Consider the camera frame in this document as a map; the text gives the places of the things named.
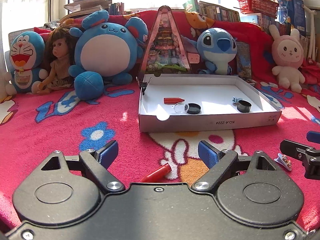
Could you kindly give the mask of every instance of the black clamp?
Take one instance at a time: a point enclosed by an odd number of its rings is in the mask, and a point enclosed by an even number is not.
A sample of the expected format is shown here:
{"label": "black clamp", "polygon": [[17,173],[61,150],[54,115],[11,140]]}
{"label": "black clamp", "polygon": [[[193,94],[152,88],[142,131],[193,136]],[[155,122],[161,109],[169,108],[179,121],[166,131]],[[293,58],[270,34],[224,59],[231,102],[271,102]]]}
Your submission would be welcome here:
{"label": "black clamp", "polygon": [[[307,134],[308,141],[320,142],[319,140],[314,140],[314,137],[310,136],[310,134],[318,134],[319,139],[320,133],[310,131]],[[280,151],[282,154],[302,162],[306,170],[304,174],[305,178],[320,180],[320,150],[294,141],[283,140],[280,143]]]}
{"label": "black clamp", "polygon": [[136,80],[137,80],[137,82],[138,82],[138,84],[139,84],[139,88],[140,88],[141,91],[142,91],[142,95],[144,95],[144,92],[146,91],[147,86],[149,85],[149,83],[150,83],[150,81],[151,81],[151,78],[149,79],[148,82],[140,82],[138,77],[136,78]]}

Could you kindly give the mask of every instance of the pink bunny plush toy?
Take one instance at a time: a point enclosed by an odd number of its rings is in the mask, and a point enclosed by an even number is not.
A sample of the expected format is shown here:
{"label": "pink bunny plush toy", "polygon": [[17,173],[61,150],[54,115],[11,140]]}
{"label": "pink bunny plush toy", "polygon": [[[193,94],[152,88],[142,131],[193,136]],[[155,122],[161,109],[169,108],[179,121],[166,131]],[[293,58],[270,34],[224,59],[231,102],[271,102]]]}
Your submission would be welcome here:
{"label": "pink bunny plush toy", "polygon": [[272,57],[277,66],[272,68],[273,75],[277,76],[279,85],[293,92],[301,93],[299,83],[304,83],[305,78],[298,70],[303,62],[303,49],[299,43],[299,31],[291,30],[291,35],[280,36],[275,25],[269,26],[274,39],[272,44]]}

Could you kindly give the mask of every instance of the pink blanket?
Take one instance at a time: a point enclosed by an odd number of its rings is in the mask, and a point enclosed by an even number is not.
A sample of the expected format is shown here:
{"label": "pink blanket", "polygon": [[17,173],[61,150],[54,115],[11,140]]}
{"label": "pink blanket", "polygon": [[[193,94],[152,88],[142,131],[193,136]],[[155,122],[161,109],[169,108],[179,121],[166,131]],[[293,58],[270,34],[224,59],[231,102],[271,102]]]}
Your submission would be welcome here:
{"label": "pink blanket", "polygon": [[[107,141],[119,142],[119,155],[109,171],[125,183],[140,181],[151,170],[169,162],[166,181],[189,184],[207,168],[197,145],[206,140],[218,149],[231,148],[251,155],[263,150],[272,158],[283,139],[314,147],[306,140],[309,130],[320,130],[320,100],[294,94],[261,82],[258,89],[282,108],[277,125],[240,130],[141,134],[138,124],[139,88],[136,83],[106,89],[96,101],[79,102],[74,91],[46,96],[17,95],[0,104],[0,218],[9,227],[20,223],[12,206],[15,188],[53,150],[75,155],[98,149]],[[320,181],[304,178],[301,163],[292,160],[289,176],[302,189],[305,204],[298,223],[313,229],[320,225]]]}

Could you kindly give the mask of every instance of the binder clip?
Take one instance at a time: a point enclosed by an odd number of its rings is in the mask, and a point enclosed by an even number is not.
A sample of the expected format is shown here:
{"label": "binder clip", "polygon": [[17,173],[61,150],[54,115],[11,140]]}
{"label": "binder clip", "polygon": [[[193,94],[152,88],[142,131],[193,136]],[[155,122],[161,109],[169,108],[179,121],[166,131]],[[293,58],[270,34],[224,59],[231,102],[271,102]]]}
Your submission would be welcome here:
{"label": "binder clip", "polygon": [[275,159],[275,162],[284,166],[288,171],[292,171],[291,161],[287,159],[287,156],[278,153],[278,158]]}
{"label": "binder clip", "polygon": [[233,97],[232,103],[233,103],[234,105],[237,105],[240,100],[242,100],[242,98]]}
{"label": "binder clip", "polygon": [[141,91],[142,91],[142,95],[144,96],[144,92],[146,91],[147,86],[149,85],[149,83],[150,83],[150,81],[151,81],[151,78],[149,79],[148,82],[140,82],[139,79],[138,79],[138,77],[136,77],[136,80],[137,80],[137,82],[138,82],[138,84],[139,84],[139,88],[140,88]]}

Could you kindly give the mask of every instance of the doll's dress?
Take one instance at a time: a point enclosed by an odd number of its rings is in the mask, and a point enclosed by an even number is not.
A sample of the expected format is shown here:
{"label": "doll's dress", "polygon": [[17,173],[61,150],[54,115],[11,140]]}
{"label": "doll's dress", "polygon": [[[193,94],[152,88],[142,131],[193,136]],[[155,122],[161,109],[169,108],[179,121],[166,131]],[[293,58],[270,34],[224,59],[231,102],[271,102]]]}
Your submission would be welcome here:
{"label": "doll's dress", "polygon": [[61,88],[70,88],[73,86],[74,78],[70,76],[68,72],[70,67],[69,54],[57,58],[50,63],[50,66],[55,69],[56,76],[54,77],[54,80],[48,84],[48,88],[59,90]]}

